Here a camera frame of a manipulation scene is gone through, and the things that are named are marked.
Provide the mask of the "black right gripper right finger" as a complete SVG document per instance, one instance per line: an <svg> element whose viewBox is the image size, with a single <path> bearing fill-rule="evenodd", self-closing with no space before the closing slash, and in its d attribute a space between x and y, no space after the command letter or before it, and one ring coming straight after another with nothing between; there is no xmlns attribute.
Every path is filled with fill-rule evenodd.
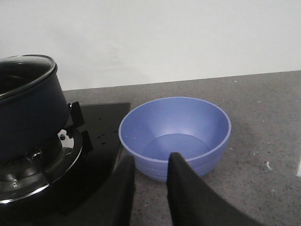
<svg viewBox="0 0 301 226"><path fill-rule="evenodd" d="M168 161L167 199L174 226L261 226L214 192L179 153Z"/></svg>

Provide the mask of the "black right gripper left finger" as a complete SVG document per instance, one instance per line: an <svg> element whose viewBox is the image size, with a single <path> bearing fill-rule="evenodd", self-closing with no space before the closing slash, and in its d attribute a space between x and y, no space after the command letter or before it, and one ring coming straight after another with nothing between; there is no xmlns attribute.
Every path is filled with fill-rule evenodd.
<svg viewBox="0 0 301 226"><path fill-rule="evenodd" d="M108 180L57 226L128 226L135 192L135 161L124 157Z"/></svg>

